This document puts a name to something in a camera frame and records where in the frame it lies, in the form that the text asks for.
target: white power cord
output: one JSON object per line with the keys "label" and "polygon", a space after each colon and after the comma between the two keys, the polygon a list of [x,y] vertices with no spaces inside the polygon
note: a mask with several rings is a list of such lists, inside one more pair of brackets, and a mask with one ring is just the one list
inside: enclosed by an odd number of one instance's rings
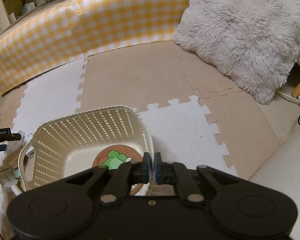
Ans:
{"label": "white power cord", "polygon": [[283,93],[283,92],[281,92],[279,90],[276,90],[275,92],[278,95],[280,95],[282,98],[285,98],[285,99],[287,99],[287,100],[289,100],[289,101],[291,101],[293,103],[296,103],[296,104],[300,105],[300,100],[299,99],[296,99],[296,98],[294,98],[292,96],[289,96],[289,95],[287,95],[287,94],[285,94],[285,93]]}

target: screw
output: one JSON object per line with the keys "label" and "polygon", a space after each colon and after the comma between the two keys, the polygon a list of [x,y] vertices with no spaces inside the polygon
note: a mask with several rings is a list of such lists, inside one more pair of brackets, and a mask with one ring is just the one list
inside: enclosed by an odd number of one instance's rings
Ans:
{"label": "screw", "polygon": [[152,206],[155,205],[156,203],[157,203],[157,202],[156,202],[155,200],[149,200],[149,201],[148,201],[148,204],[149,204],[149,205],[152,205]]}
{"label": "screw", "polygon": [[115,195],[112,194],[106,194],[100,197],[100,200],[104,203],[112,203],[114,201],[116,201],[116,197]]}
{"label": "screw", "polygon": [[203,199],[204,197],[201,194],[190,194],[188,196],[190,202],[201,202]]}

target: beige plastic basket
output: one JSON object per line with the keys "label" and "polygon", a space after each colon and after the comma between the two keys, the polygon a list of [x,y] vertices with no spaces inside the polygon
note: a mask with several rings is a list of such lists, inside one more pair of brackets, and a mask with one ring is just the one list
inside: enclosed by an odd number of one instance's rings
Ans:
{"label": "beige plastic basket", "polygon": [[[18,166],[26,190],[91,168],[103,149],[116,144],[134,148],[143,156],[154,147],[139,115],[126,106],[111,106],[56,119],[41,125],[22,149]],[[33,146],[34,170],[26,180],[23,159]]]}

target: yellow checkered cloth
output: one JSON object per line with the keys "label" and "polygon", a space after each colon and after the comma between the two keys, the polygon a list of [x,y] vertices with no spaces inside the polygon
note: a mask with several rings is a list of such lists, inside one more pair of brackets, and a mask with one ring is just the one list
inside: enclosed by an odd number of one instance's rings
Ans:
{"label": "yellow checkered cloth", "polygon": [[112,49],[171,40],[189,0],[66,0],[0,36],[0,94],[50,69]]}

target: green cartoon character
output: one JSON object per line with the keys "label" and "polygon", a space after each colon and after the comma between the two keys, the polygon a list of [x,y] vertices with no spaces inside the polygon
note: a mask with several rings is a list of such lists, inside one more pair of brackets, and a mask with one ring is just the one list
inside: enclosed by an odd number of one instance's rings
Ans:
{"label": "green cartoon character", "polygon": [[119,153],[115,150],[111,150],[108,153],[108,159],[104,163],[100,163],[99,165],[107,165],[109,170],[117,169],[120,164],[132,161],[132,158],[127,158],[126,155]]}

